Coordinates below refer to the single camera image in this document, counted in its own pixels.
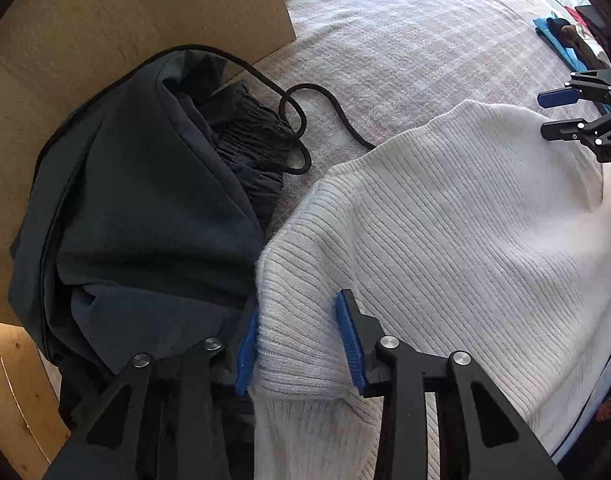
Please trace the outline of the cream ribbed knit cardigan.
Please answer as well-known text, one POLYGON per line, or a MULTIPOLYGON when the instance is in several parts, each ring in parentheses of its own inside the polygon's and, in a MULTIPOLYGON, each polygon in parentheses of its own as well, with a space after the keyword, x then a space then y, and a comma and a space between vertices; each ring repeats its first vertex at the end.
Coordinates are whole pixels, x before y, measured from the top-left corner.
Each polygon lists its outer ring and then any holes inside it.
POLYGON ((542 124, 465 101, 313 185, 256 266, 256 478, 374 474, 381 405, 352 385, 342 289, 419 351, 470 352, 567 448, 611 376, 611 164, 542 124))

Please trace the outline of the dark brown folded garment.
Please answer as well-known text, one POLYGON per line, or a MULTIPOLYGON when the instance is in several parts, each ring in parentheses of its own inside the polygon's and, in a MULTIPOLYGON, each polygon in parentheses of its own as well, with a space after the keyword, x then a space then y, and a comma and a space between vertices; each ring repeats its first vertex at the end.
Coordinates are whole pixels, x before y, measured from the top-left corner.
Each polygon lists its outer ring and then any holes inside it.
POLYGON ((607 70, 608 66, 596 56, 572 25, 563 25, 559 40, 565 47, 574 50, 575 55, 589 70, 607 70))

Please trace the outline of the blue folded garment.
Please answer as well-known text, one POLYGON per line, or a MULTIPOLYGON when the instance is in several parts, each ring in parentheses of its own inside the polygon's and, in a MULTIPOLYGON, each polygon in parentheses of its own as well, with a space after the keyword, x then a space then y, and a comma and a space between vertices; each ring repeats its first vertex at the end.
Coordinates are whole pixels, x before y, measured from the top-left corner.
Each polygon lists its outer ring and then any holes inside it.
MULTIPOLYGON (((537 36, 544 40, 548 47, 550 47, 575 74, 591 71, 578 59, 574 50, 565 47, 559 40, 560 29, 563 25, 572 25, 570 22, 564 18, 553 15, 550 18, 535 18, 533 24, 537 36)), ((581 90, 579 91, 581 93, 580 100, 586 100, 586 96, 583 96, 581 90)))

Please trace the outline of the pink folded garment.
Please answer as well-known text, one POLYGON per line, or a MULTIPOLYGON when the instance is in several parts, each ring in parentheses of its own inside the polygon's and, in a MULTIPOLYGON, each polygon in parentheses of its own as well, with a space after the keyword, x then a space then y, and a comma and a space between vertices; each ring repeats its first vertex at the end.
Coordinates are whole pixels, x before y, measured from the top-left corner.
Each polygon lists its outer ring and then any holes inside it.
POLYGON ((584 18, 582 17, 582 15, 577 10, 575 10, 575 8, 571 8, 571 6, 565 6, 565 9, 577 23, 581 24, 585 28, 589 27, 586 21, 584 21, 584 18))

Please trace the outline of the dark green black jacket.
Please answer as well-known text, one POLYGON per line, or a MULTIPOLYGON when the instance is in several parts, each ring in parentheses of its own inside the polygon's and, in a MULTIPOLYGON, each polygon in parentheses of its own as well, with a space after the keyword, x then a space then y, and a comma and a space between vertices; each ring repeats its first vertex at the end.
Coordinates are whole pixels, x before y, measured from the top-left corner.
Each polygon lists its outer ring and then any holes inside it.
POLYGON ((8 299, 84 418, 138 353, 235 334, 296 139, 226 53, 155 55, 80 106, 38 156, 8 299))

